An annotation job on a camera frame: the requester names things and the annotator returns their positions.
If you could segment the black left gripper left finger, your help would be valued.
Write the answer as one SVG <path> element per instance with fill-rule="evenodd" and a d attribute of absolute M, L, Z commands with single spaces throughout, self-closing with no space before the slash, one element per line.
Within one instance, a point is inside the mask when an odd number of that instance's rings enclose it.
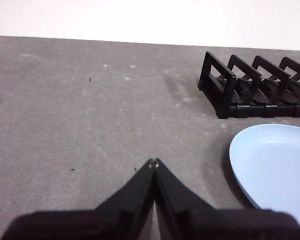
<path fill-rule="evenodd" d="M 154 202 L 155 160 L 149 159 L 95 209 L 37 211 L 15 218 L 4 240 L 136 240 Z"/>

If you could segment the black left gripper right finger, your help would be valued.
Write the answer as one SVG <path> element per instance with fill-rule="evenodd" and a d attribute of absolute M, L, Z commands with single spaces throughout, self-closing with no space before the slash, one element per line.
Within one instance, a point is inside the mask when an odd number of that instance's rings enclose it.
<path fill-rule="evenodd" d="M 291 215 L 262 209 L 216 209 L 158 158 L 154 182 L 156 204 L 175 240 L 300 240 L 300 225 Z"/>

